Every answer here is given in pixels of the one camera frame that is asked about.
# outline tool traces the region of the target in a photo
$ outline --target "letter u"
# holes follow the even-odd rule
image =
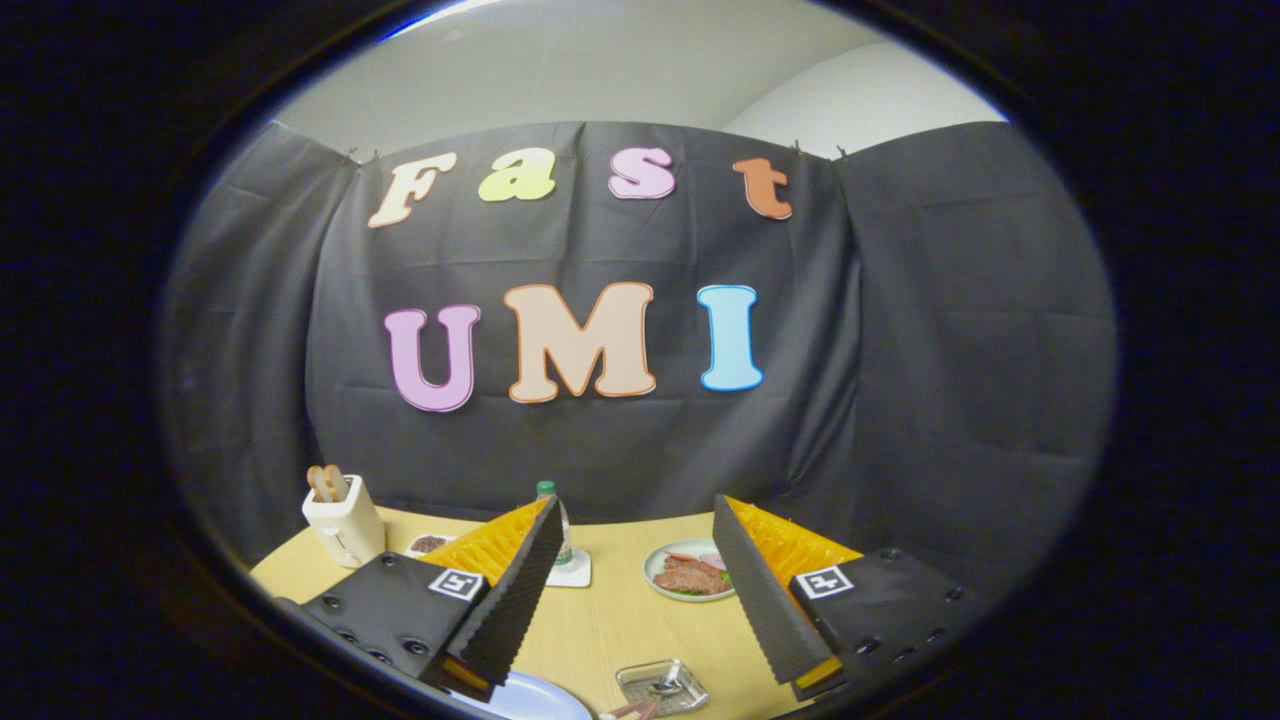
[[[406,402],[429,413],[448,413],[462,407],[475,389],[471,360],[471,327],[480,319],[475,305],[451,305],[440,310],[439,320],[448,332],[449,382],[436,386],[422,377],[419,333],[426,327],[426,313],[397,310],[383,325],[392,336],[392,375]]]

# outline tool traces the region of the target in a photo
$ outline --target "sliced meat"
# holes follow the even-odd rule
[[[699,555],[698,559],[710,565],[712,568],[716,568],[717,570],[728,570],[728,566],[724,565],[724,559],[721,557],[718,552],[708,552],[705,555]]]
[[[698,594],[717,594],[730,589],[724,578],[719,573],[714,578],[692,568],[675,568],[654,577],[653,584],[666,591],[692,592]]]
[[[681,560],[680,557],[668,557],[663,564],[663,569],[667,571],[684,569],[692,570],[694,573],[701,573],[713,580],[722,580],[719,570],[712,568],[710,565],[703,562],[701,560]]]

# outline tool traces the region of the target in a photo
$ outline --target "meat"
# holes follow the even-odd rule
[[[705,562],[671,556],[663,565],[663,573],[655,575],[653,583],[666,591],[695,594],[718,594],[733,587],[719,570]]]

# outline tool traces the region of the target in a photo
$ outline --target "letter m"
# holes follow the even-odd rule
[[[653,392],[658,380],[649,373],[644,347],[644,313],[650,300],[653,288],[644,283],[609,284],[581,327],[552,286],[507,291],[503,302],[516,313],[520,336],[520,379],[511,386],[511,398],[547,402],[556,397],[559,388],[547,378],[548,359],[568,391],[581,396],[600,356],[604,370],[596,392],[605,397]]]

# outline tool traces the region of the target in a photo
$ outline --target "blue plate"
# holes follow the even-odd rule
[[[524,673],[508,673],[507,683],[493,689],[489,702],[449,693],[454,700],[511,720],[594,720],[564,688]]]

